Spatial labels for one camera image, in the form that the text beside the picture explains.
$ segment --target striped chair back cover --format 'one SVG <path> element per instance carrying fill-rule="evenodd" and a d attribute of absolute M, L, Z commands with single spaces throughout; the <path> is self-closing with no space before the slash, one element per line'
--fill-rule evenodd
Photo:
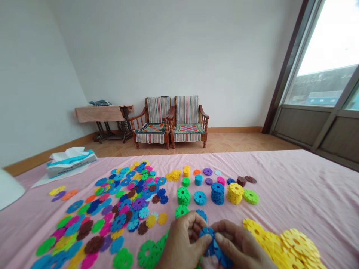
<path fill-rule="evenodd" d="M 198 123 L 199 96 L 176 97 L 176 123 Z"/>
<path fill-rule="evenodd" d="M 163 122 L 163 116 L 169 113 L 171 98 L 169 96 L 148 97 L 148 116 L 151 123 Z"/>

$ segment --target hand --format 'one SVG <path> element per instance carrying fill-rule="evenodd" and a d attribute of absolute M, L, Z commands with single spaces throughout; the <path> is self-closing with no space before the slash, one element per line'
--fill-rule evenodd
<path fill-rule="evenodd" d="M 234 268 L 277 268 L 248 230 L 229 220 L 216 222 L 212 229 L 218 246 L 233 261 Z"/>
<path fill-rule="evenodd" d="M 190 211 L 172 222 L 165 248 L 156 268 L 196 268 L 212 241 L 212 237 L 208 234 L 199 238 L 199 233 L 206 226 L 205 220 L 195 211 Z"/>

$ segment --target white wall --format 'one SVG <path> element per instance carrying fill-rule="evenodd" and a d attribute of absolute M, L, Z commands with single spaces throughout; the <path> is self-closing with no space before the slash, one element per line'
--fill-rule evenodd
<path fill-rule="evenodd" d="M 49 0 L 87 101 L 199 95 L 210 127 L 262 126 L 302 0 Z"/>
<path fill-rule="evenodd" d="M 93 132 L 86 99 L 44 1 L 0 1 L 0 167 Z"/>

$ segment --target sky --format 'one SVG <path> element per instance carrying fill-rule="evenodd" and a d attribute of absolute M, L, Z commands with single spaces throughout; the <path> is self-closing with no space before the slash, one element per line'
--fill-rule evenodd
<path fill-rule="evenodd" d="M 298 75 L 359 63 L 359 1 L 326 0 Z"/>

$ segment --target tiled floor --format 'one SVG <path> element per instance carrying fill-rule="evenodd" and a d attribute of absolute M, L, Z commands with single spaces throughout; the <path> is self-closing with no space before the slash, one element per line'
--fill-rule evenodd
<path fill-rule="evenodd" d="M 284 140 L 261 133 L 210 133 L 205 149 L 203 142 L 178 142 L 175 146 L 176 148 L 172 149 L 170 145 L 170 149 L 166 150 L 161 144 L 140 143 L 140 149 L 137 150 L 133 139 L 125 144 L 120 140 L 112 140 L 104 141 L 103 144 L 91 142 L 85 145 L 86 150 L 92 149 L 97 157 L 301 149 Z"/>

